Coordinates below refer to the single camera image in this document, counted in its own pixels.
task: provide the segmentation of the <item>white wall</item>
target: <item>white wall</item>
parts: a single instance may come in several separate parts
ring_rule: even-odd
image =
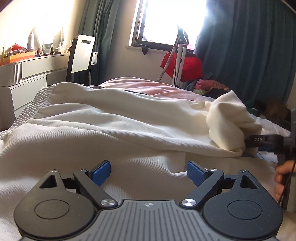
[[[144,55],[141,48],[126,48],[129,45],[136,5],[137,0],[121,0],[120,2],[106,70],[106,80],[128,76],[156,81],[162,71],[160,64],[167,52],[149,50]],[[165,74],[161,82],[170,84],[172,79]]]
[[[85,3],[86,0],[13,0],[0,12],[0,47],[7,49],[15,43],[27,47],[30,31],[42,22],[57,30],[64,25],[68,44],[78,33]]]
[[[294,83],[292,86],[292,90],[291,90],[289,99],[287,101],[287,107],[288,107],[288,109],[296,108],[296,75],[294,78]]]

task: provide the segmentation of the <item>circular mount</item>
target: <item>circular mount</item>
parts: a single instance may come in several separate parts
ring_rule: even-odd
[[[94,218],[94,206],[86,197],[49,189],[26,196],[15,208],[14,219],[22,236],[63,239],[81,231]]]
[[[248,188],[212,197],[205,203],[202,215],[214,230],[240,240],[275,235],[283,217],[281,208],[266,190]]]

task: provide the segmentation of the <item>window sill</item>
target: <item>window sill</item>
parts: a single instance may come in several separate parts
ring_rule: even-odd
[[[140,50],[142,52],[142,48],[141,47],[126,46],[126,49],[138,49],[138,50]],[[150,52],[150,51],[152,51],[152,52],[159,52],[159,53],[168,53],[168,51],[149,48],[148,52]]]

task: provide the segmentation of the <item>gray gripper base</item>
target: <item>gray gripper base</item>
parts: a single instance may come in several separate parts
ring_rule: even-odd
[[[175,201],[125,200],[119,208],[101,211],[88,230],[68,240],[230,241],[232,239],[213,231],[199,212],[182,209]]]

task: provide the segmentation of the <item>finger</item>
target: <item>finger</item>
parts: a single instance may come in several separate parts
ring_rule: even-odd
[[[275,175],[275,177],[274,177],[274,181],[275,181],[276,183],[281,183],[282,180],[283,180],[283,175],[277,173],[277,174]]]
[[[279,183],[279,184],[276,186],[276,193],[279,194],[279,195],[281,195],[282,192],[283,192],[283,190],[284,190],[284,185]]]
[[[283,165],[276,167],[276,172],[279,174],[287,174],[290,173],[293,167],[294,161],[286,161]]]
[[[281,197],[281,195],[277,193],[276,196],[275,196],[276,201],[279,201],[280,197]]]

